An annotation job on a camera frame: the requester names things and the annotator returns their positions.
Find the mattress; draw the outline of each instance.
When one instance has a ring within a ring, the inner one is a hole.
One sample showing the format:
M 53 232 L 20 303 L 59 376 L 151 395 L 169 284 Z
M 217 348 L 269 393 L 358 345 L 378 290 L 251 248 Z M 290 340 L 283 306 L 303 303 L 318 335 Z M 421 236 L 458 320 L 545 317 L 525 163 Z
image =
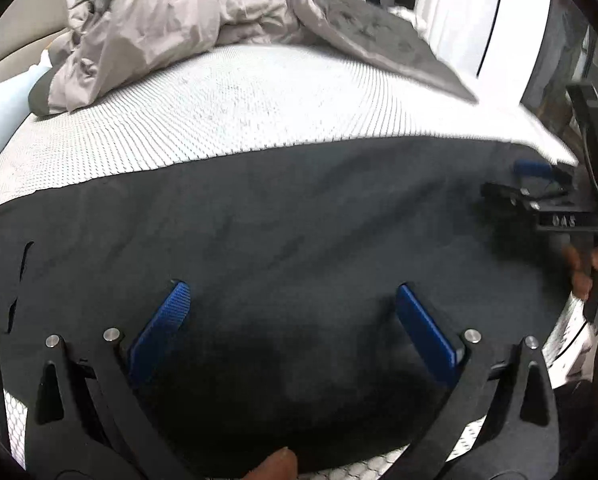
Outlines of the mattress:
M 470 104 L 329 48 L 233 45 L 71 114 L 29 116 L 0 155 L 0 204 L 39 189 L 228 153 L 414 135 L 506 140 L 551 161 L 574 162 L 522 107 Z M 581 310 L 578 301 L 567 304 L 544 348 L 549 362 L 583 322 Z M 9 394 L 7 402 L 13 455 L 24 465 L 27 407 Z M 470 449 L 482 422 L 466 428 L 451 456 Z M 371 480 L 400 452 L 316 477 Z

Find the light blue pillow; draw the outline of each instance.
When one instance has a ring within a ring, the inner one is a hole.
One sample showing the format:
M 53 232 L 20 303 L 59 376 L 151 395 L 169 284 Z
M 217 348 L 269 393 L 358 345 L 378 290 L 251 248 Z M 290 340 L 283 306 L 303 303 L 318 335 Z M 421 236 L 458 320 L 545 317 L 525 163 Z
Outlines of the light blue pillow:
M 30 114 L 28 94 L 47 66 L 34 65 L 27 72 L 0 83 L 0 153 Z

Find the blue rubber grip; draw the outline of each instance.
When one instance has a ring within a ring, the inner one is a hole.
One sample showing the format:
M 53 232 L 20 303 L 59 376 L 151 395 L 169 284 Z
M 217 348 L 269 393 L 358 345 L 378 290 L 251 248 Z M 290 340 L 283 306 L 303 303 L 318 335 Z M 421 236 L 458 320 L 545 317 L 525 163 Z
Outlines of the blue rubber grip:
M 130 347 L 128 380 L 133 387 L 146 383 L 153 376 L 189 311 L 190 288 L 179 282 Z
M 536 176 L 553 180 L 553 167 L 547 162 L 536 162 L 534 160 L 525 160 L 521 158 L 515 161 L 512 172 L 519 176 Z
M 458 378 L 457 351 L 406 284 L 397 288 L 396 311 L 434 378 L 447 386 L 454 386 Z

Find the window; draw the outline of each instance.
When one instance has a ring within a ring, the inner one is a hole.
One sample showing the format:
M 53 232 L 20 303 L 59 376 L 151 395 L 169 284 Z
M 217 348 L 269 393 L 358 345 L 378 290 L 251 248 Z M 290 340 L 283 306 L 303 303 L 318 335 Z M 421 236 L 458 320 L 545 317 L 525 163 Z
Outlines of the window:
M 598 37 L 571 0 L 551 0 L 546 31 L 521 104 L 582 158 L 582 139 L 566 85 L 590 82 L 598 93 Z

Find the gray comforter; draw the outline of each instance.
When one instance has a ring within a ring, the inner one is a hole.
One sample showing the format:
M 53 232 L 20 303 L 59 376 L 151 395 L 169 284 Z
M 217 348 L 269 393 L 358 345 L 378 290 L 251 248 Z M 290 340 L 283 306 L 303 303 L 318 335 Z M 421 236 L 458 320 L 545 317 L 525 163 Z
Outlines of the gray comforter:
M 178 60 L 232 43 L 323 42 L 474 101 L 410 23 L 360 0 L 76 0 L 53 69 L 29 96 L 38 116 L 75 110 Z

